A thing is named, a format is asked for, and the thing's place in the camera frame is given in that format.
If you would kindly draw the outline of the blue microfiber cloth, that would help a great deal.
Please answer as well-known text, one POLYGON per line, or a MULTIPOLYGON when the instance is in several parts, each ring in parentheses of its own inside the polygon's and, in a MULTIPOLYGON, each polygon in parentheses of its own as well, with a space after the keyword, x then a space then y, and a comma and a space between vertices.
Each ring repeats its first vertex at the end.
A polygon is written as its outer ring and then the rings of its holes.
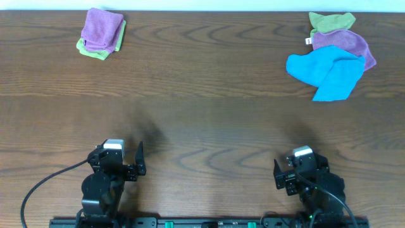
POLYGON ((317 88, 313 101, 347 99, 363 76, 366 60, 336 46, 287 58, 286 71, 295 79, 317 88))

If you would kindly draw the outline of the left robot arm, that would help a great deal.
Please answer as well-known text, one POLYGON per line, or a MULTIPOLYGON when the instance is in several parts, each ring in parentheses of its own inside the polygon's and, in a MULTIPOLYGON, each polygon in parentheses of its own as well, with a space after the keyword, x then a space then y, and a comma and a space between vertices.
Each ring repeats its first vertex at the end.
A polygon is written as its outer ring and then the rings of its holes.
POLYGON ((125 145, 122 139, 107 139, 89 153, 87 162, 94 173, 82 183, 82 209, 77 213, 75 227, 130 227, 126 216, 118 213, 124 185, 145 176, 143 142, 135 153, 133 164, 125 165, 125 145))

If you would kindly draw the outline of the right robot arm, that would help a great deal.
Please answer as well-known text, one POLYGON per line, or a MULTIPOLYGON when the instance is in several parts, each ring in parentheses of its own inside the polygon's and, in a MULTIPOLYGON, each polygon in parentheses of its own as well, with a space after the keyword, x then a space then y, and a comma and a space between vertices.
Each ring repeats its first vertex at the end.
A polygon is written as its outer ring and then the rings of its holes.
POLYGON ((282 171, 274 161, 277 189, 298 195, 306 211, 298 212, 291 227, 342 227, 346 196, 344 180, 330 172, 326 157, 310 152, 287 158, 291 170, 282 171))

